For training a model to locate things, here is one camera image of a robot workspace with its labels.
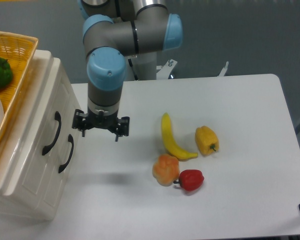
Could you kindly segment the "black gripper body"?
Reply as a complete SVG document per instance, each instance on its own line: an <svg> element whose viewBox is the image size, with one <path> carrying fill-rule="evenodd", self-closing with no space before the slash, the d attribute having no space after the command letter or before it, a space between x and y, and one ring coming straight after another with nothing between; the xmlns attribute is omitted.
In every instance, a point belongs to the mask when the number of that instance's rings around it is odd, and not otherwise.
<svg viewBox="0 0 300 240"><path fill-rule="evenodd" d="M127 137L129 136L130 117L124 116L118 118L118 111L106 115L105 111L96 114L90 109L88 109L87 113L84 113L80 109L76 109L72 120L72 128L77 129L80 132L82 129L104 129L115 135L118 134L120 137Z"/></svg>

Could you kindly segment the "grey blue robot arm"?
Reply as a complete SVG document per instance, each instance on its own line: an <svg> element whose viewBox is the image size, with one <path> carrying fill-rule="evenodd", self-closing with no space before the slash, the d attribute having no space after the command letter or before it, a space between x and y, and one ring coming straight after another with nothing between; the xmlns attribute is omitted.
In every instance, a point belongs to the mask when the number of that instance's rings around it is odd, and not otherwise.
<svg viewBox="0 0 300 240"><path fill-rule="evenodd" d="M177 49L183 42L179 15L163 0L80 0L88 76L87 112L77 109L72 127L129 135L130 119L118 118L127 76L126 57Z"/></svg>

